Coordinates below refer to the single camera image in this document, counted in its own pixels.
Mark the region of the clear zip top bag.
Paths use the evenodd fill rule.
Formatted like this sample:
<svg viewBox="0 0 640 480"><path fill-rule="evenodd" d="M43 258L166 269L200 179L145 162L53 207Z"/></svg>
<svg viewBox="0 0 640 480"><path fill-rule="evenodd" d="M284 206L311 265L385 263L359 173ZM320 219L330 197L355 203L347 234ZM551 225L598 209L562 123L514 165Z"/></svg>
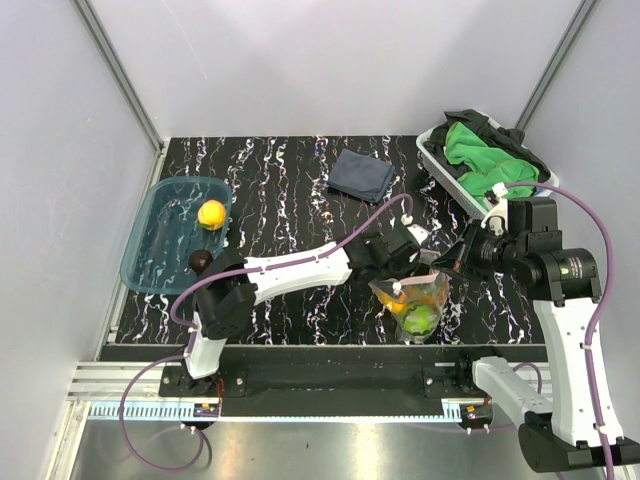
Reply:
<svg viewBox="0 0 640 480"><path fill-rule="evenodd" d="M415 304L423 304L437 309L439 312L439 322L435 330L440 324L443 316L444 306L449 297L449 278L447 275L440 272L407 277L402 280L375 280L369 283L369 287L371 288L376 298L376 294L379 292L385 292L394 297L406 295L408 297L410 306L413 306ZM426 336L414 336L407 334L401 329L402 315L391 315L396 322L396 336L401 342L424 344L435 332L434 330L430 335Z"/></svg>

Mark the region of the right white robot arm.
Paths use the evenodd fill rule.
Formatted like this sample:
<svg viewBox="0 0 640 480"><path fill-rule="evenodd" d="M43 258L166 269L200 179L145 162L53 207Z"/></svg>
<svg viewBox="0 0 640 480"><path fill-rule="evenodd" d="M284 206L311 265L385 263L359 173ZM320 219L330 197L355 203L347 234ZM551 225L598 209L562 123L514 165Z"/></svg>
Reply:
<svg viewBox="0 0 640 480"><path fill-rule="evenodd" d="M552 397L544 398L498 355L470 358L454 371L466 396L481 391L517 427L521 452L538 473L633 465L639 444L628 438L610 403L596 333L587 331L602 305L593 255L565 249L556 203L548 197L502 200L431 264L451 277L485 281L512 276L542 328Z"/></svg>

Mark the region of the fake dark purple fruit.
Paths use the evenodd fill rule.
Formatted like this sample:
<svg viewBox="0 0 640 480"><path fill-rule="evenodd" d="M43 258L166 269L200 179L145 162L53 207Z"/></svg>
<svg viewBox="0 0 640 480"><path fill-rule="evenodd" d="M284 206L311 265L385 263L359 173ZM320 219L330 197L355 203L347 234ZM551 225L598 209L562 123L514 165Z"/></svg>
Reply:
<svg viewBox="0 0 640 480"><path fill-rule="evenodd" d="M199 249L190 254L188 265L194 273L200 275L206 270L212 261L213 256L210 251L206 249Z"/></svg>

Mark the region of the fake yellow mango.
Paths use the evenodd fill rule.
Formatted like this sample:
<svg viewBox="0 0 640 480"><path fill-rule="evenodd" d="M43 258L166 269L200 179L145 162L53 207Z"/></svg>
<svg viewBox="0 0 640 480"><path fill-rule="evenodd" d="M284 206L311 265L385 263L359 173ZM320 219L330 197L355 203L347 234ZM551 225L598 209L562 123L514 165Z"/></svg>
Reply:
<svg viewBox="0 0 640 480"><path fill-rule="evenodd" d="M197 212L198 224L209 231L221 229L227 219L227 211L223 203L208 200L202 204Z"/></svg>

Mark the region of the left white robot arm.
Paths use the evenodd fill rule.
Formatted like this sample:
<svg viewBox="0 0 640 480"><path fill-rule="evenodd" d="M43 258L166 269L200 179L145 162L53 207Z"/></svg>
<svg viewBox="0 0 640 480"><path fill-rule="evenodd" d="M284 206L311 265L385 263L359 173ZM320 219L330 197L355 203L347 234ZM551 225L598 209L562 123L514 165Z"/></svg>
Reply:
<svg viewBox="0 0 640 480"><path fill-rule="evenodd" d="M277 257L222 254L189 289L193 339L185 353L181 384L196 396L214 388L226 341L243 331L257 305L309 288L400 280L419 265L426 238L425 229L410 225L389 234L354 234L338 243Z"/></svg>

